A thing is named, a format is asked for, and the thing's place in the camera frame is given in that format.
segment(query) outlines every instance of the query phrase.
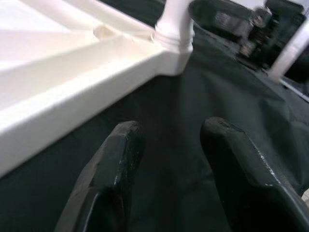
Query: black cloth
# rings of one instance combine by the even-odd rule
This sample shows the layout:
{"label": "black cloth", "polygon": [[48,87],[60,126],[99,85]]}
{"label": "black cloth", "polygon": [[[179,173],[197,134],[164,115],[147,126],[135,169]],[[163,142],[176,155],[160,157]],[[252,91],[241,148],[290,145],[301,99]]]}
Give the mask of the black cloth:
{"label": "black cloth", "polygon": [[[153,26],[155,0],[105,0]],[[74,183],[119,123],[139,121],[146,149],[133,189],[134,232],[229,232],[199,130],[211,116],[246,131],[301,194],[309,187],[309,105],[232,57],[230,44],[195,28],[184,73],[158,76],[0,181],[0,231],[52,232]]]}

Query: white plastic part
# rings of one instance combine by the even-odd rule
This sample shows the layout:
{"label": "white plastic part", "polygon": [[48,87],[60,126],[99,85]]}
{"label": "white plastic part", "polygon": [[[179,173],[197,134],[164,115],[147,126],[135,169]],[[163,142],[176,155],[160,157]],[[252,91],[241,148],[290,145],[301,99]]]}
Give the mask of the white plastic part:
{"label": "white plastic part", "polygon": [[162,72],[166,74],[181,73],[193,50],[194,36],[193,20],[188,6],[193,0],[167,0],[162,16],[155,26],[153,40],[155,43],[168,49],[169,59],[174,60],[171,66],[164,66]]}
{"label": "white plastic part", "polygon": [[286,74],[302,52],[309,44],[309,19],[303,23],[293,38],[288,42],[279,57],[269,70],[269,77],[274,82],[279,80]]}
{"label": "white plastic part", "polygon": [[178,2],[172,22],[185,30],[165,46],[97,0],[0,1],[0,176],[156,75],[181,73],[193,32]]}

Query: white tube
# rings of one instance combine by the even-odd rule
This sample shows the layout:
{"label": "white tube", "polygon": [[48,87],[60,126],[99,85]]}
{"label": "white tube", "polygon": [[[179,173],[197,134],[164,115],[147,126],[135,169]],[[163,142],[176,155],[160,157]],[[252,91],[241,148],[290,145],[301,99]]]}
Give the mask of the white tube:
{"label": "white tube", "polygon": [[155,42],[179,52],[192,51],[193,20],[188,13],[188,6],[192,1],[166,1],[164,12],[155,26]]}
{"label": "white tube", "polygon": [[303,23],[293,38],[285,46],[268,75],[274,82],[279,80],[290,69],[301,53],[307,48],[309,43],[309,19]]}

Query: dark background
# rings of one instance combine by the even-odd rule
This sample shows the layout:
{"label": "dark background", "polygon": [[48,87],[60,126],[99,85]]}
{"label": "dark background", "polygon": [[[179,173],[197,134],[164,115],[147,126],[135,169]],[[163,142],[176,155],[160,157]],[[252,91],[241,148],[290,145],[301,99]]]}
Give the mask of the dark background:
{"label": "dark background", "polygon": [[[163,10],[155,0],[105,2],[151,26]],[[181,76],[155,77],[0,180],[1,232],[52,232],[80,171],[126,120],[147,133],[133,191],[134,232],[230,231],[199,142],[211,116],[248,132],[296,191],[309,187],[309,105],[238,64],[227,42],[195,32]]]}

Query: white pole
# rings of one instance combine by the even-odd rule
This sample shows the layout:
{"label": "white pole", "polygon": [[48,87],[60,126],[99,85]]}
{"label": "white pole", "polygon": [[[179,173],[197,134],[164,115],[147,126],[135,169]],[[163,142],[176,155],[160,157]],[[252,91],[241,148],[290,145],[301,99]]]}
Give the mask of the white pole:
{"label": "white pole", "polygon": [[193,20],[188,12],[188,6],[192,1],[166,1],[164,12],[155,26],[155,42],[181,53],[192,51]]}
{"label": "white pole", "polygon": [[274,82],[279,82],[285,73],[290,69],[294,62],[309,44],[309,19],[303,23],[293,38],[285,46],[275,63],[269,70],[269,77]]}

